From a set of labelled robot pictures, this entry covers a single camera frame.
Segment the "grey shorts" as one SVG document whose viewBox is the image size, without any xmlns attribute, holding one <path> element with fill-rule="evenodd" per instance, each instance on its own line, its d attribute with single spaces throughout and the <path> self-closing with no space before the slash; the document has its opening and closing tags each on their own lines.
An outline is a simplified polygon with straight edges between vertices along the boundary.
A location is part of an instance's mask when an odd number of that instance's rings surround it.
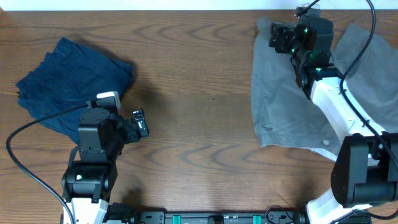
<svg viewBox="0 0 398 224">
<path fill-rule="evenodd" d="M 258 19 L 257 29 L 251 109 L 261 146 L 309 149 L 335 161 L 341 143 L 320 108 L 297 86 L 290 57 L 269 47 L 271 21 Z M 387 132 L 396 133 L 397 48 L 374 35 L 346 82 L 367 114 Z"/>
</svg>

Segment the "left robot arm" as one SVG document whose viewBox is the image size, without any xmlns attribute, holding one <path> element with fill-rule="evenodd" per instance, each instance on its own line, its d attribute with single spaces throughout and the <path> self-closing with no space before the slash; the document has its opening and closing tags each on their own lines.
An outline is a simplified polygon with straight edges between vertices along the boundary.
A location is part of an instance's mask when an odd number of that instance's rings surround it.
<svg viewBox="0 0 398 224">
<path fill-rule="evenodd" d="M 80 145 L 74 148 L 62 179 L 67 207 L 62 223 L 139 223 L 130 206 L 110 203 L 123 147 L 149 135 L 143 111 L 123 119 L 116 110 L 92 108 L 82 114 Z"/>
</svg>

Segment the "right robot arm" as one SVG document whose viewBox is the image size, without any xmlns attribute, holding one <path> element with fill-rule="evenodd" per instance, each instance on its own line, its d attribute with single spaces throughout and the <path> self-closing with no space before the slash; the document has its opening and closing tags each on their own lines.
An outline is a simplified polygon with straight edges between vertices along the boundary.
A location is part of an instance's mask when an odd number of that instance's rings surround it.
<svg viewBox="0 0 398 224">
<path fill-rule="evenodd" d="M 368 208 L 397 201 L 397 134 L 373 121 L 331 63 L 333 24 L 300 16 L 294 26 L 273 22 L 270 47 L 289 54 L 295 79 L 341 143 L 331 188 L 306 205 L 307 223 L 369 223 Z"/>
</svg>

